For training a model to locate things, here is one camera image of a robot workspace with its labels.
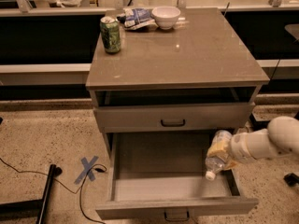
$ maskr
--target plastic bottle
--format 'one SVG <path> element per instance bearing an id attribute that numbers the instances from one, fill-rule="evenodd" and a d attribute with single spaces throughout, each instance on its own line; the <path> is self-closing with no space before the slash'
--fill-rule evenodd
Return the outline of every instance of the plastic bottle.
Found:
<path id="1" fill-rule="evenodd" d="M 220 158 L 214 156 L 206 158 L 206 179 L 213 181 L 216 174 L 222 171 L 225 167 L 225 163 Z"/>

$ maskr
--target wire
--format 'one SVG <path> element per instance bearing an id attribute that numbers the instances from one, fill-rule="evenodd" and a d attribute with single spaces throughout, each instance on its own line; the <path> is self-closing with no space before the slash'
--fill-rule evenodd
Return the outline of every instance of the wire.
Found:
<path id="1" fill-rule="evenodd" d="M 13 167 L 12 165 L 10 165 L 10 164 L 8 164 L 7 162 L 5 162 L 2 158 L 0 158 L 0 161 L 1 161 L 4 165 L 6 165 L 7 167 L 13 169 L 14 171 L 16 171 L 16 172 L 19 173 L 19 174 L 39 174 L 39 175 L 45 175 L 45 176 L 48 176 L 48 174 L 45 174 L 45 173 L 42 173 L 42 172 L 38 172 L 38 171 L 31 171 L 31 170 L 29 170 L 29 171 L 27 171 L 27 170 L 25 170 L 25 171 L 20 171 L 20 170 L 16 169 L 15 167 Z M 93 222 L 106 224 L 106 223 L 103 222 L 103 221 L 95 220 L 95 219 L 92 219 L 92 218 L 88 217 L 88 216 L 84 213 L 84 210 L 83 210 L 83 207 L 82 207 L 82 189 L 83 189 L 83 185 L 84 185 L 84 183 L 85 183 L 85 180 L 86 180 L 88 174 L 90 173 L 90 171 L 91 171 L 92 169 L 94 169 L 94 170 L 95 170 L 96 172 L 98 172 L 98 173 L 104 173 L 104 172 L 107 171 L 106 166 L 104 166 L 103 164 L 95 164 L 93 167 L 91 167 L 91 168 L 87 171 L 86 175 L 84 176 L 84 179 L 83 179 L 83 182 L 82 182 L 81 186 L 80 186 L 76 191 L 73 191 L 73 190 L 69 189 L 65 184 L 63 184 L 61 181 L 57 180 L 56 178 L 53 178 L 53 179 L 54 179 L 56 182 L 58 182 L 59 184 L 61 184 L 61 185 L 62 185 L 65 189 L 67 189 L 69 192 L 71 192 L 71 193 L 73 193 L 73 194 L 75 194 L 75 195 L 80 191 L 80 193 L 79 193 L 79 206 L 80 206 L 81 213 L 82 213 L 82 215 L 83 215 L 85 218 L 87 218 L 87 219 L 89 219 L 90 221 L 93 221 Z"/>

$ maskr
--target speckled floor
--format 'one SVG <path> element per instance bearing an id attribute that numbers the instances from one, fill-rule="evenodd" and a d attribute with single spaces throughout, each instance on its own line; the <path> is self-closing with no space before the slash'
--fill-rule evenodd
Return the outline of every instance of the speckled floor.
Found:
<path id="1" fill-rule="evenodd" d="M 105 144 L 98 132 L 89 99 L 66 101 L 0 102 L 0 158 L 20 171 L 47 173 L 52 163 L 63 169 L 57 177 L 73 191 L 83 171 L 81 160 L 109 166 Z M 257 161 L 235 168 L 243 192 L 260 203 L 243 216 L 199 217 L 181 223 L 299 223 L 299 186 L 290 188 L 283 180 L 288 173 L 299 175 L 299 157 Z M 17 174 L 0 163 L 0 203 L 20 202 L 42 197 L 46 177 L 39 174 Z M 106 199 L 107 174 L 94 173 L 82 192 L 85 213 L 99 219 L 96 205 Z M 1 223 L 36 223 L 35 217 L 7 219 Z M 47 223 L 93 223 L 79 208 L 78 194 L 72 194 L 55 182 L 50 198 Z M 168 223 L 161 219 L 109 220 L 107 224 Z"/>

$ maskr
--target bottle cap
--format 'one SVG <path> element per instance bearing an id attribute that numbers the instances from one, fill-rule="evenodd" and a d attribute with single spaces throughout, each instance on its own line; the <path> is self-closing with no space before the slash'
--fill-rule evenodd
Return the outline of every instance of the bottle cap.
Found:
<path id="1" fill-rule="evenodd" d="M 206 171 L 206 179 L 209 181 L 214 181 L 216 175 L 211 171 Z"/>

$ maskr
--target cabinet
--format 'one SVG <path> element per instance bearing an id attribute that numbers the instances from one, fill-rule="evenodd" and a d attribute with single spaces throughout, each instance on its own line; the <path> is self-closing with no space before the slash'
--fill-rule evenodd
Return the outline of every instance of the cabinet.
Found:
<path id="1" fill-rule="evenodd" d="M 249 118 L 267 75 L 216 8 L 182 9 L 169 31 L 128 32 L 121 51 L 99 40 L 87 80 L 111 164 L 102 219 L 245 214 L 234 172 L 205 179 L 218 129 Z"/>

